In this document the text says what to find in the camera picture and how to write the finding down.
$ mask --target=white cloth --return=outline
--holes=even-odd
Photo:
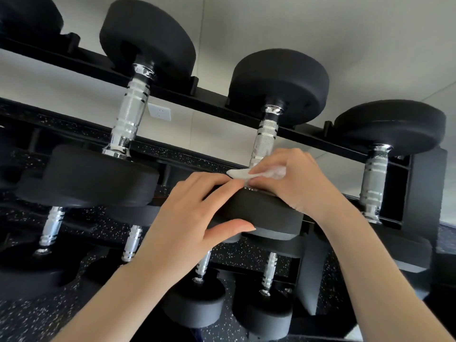
[[[271,167],[267,171],[259,174],[249,174],[248,172],[251,170],[251,168],[245,168],[245,169],[230,169],[227,171],[227,175],[231,177],[232,179],[243,179],[245,183],[247,184],[248,180],[251,178],[257,177],[257,176],[264,176],[264,177],[270,177],[272,179],[282,179],[285,174],[286,174],[286,167],[285,166],[276,166],[276,167]]]

